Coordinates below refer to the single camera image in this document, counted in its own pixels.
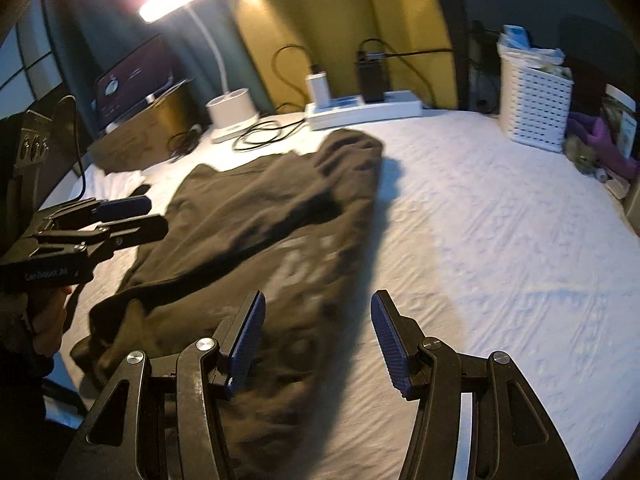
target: black cable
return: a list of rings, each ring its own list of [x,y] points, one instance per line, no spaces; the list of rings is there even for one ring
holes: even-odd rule
[[[76,142],[76,159],[78,160],[78,166],[80,167],[80,174],[82,176],[82,191],[77,197],[72,199],[72,202],[78,202],[86,192],[86,175],[84,174],[84,166],[82,165],[82,155],[80,155],[80,139],[78,135],[78,103],[76,102],[76,98],[73,95],[66,95],[62,99],[60,99],[60,101],[58,101],[58,104],[56,105],[54,116],[60,108],[60,105],[68,99],[71,99],[74,102],[74,140]]]
[[[302,46],[302,45],[298,45],[298,44],[288,44],[286,46],[283,46],[282,48],[279,48],[275,54],[273,54],[273,57],[271,57],[271,69],[273,70],[273,73],[275,74],[275,76],[282,81],[285,85],[287,85],[289,88],[291,88],[293,91],[295,91],[298,95],[300,95],[300,97],[302,97],[302,102],[303,104],[306,104],[309,101],[309,96],[308,94],[306,94],[306,92],[304,92],[303,90],[300,89],[299,86],[295,85],[294,83],[292,83],[291,81],[289,81],[288,79],[286,79],[281,73],[280,70],[278,70],[278,56],[283,53],[285,50],[289,50],[291,48],[300,50],[301,52],[304,52],[306,55],[306,58],[309,62],[309,66],[311,67],[311,72],[314,72],[314,67],[316,67],[317,65],[314,62],[314,57],[311,55],[311,53],[309,52],[308,48]]]
[[[416,50],[415,52],[401,52],[400,54],[386,54],[386,57],[422,56],[423,54],[452,54],[450,48],[434,48],[431,50]]]
[[[433,108],[437,108],[438,107],[438,105],[436,104],[436,94],[433,91],[433,86],[431,85],[429,80],[427,78],[425,78],[425,76],[423,76],[415,66],[413,66],[411,63],[409,63],[407,60],[404,59],[404,56],[406,56],[407,54],[413,55],[413,53],[400,54],[396,49],[394,49],[386,41],[380,40],[380,38],[369,38],[368,40],[364,40],[363,42],[360,43],[360,46],[358,47],[358,52],[364,51],[364,47],[367,45],[367,43],[379,43],[385,49],[390,51],[391,54],[393,54],[392,57],[397,58],[409,70],[411,70],[415,75],[417,75],[418,79],[420,79],[420,81],[423,82],[423,84],[427,87],[427,90],[429,91],[429,94],[431,95],[431,105],[433,105]],[[450,49],[437,49],[437,52],[440,52],[440,51],[442,51],[442,52],[452,52],[452,50],[450,50]],[[436,54],[436,52],[430,52],[430,51],[427,51],[427,50],[423,50],[420,53],[421,54]]]
[[[250,152],[251,150],[257,150],[259,148],[263,148],[265,146],[269,146],[270,144],[275,144],[276,142],[280,142],[281,140],[289,139],[293,134],[296,134],[302,126],[306,123],[306,118],[301,119],[299,121],[295,121],[289,124],[280,124],[273,119],[269,119],[266,121],[261,121],[255,123],[251,126],[244,134],[237,137],[233,144],[232,149],[235,152]],[[291,131],[286,132],[287,128],[292,128]],[[277,132],[271,139],[268,140],[260,140],[258,142],[253,142],[250,140],[252,134],[256,132]],[[246,147],[241,147],[240,144],[246,144]]]
[[[290,102],[286,102],[286,103],[282,103],[280,106],[276,106],[273,109],[273,113],[278,113],[278,111],[281,108],[284,108],[285,106],[290,106],[291,108],[296,108],[299,112],[304,112],[305,111],[305,107],[303,107],[302,105],[296,104],[296,103],[290,103]]]
[[[171,136],[166,142],[166,149],[170,154],[171,162],[176,162],[184,156],[193,153],[202,138],[202,126],[194,124],[189,131],[180,132]]]

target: window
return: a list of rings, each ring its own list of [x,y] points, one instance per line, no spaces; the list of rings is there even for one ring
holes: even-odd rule
[[[42,1],[33,0],[0,47],[0,119],[26,110],[60,83]]]

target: desk lamp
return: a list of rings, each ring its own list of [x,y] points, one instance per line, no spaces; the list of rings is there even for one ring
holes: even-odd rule
[[[215,40],[205,24],[191,7],[194,0],[146,0],[138,11],[147,23],[155,22],[176,9],[184,7],[207,41],[218,64],[223,95],[207,104],[207,111],[213,123],[211,139],[213,142],[238,137],[247,128],[258,121],[259,114],[255,109],[247,88],[229,91],[225,62]]]

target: curtain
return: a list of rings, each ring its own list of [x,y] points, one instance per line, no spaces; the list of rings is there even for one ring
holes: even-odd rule
[[[226,1],[197,0],[192,7],[222,51],[230,88],[248,88],[260,111],[273,109]],[[182,63],[186,76],[193,79],[191,92],[201,110],[209,100],[222,94],[214,55],[184,9],[149,24],[135,10],[127,8],[126,0],[49,0],[47,9],[63,77],[83,101],[88,98],[88,79],[95,79],[156,34],[162,35]],[[76,53],[84,51],[83,41],[87,52],[81,59]],[[84,118],[87,102],[82,103],[82,108]]]

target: black power adapter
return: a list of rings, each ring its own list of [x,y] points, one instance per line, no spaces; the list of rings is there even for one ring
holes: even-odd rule
[[[385,92],[391,92],[391,81],[384,63],[385,55],[358,52],[356,73],[360,94],[366,104],[381,103],[385,100]]]

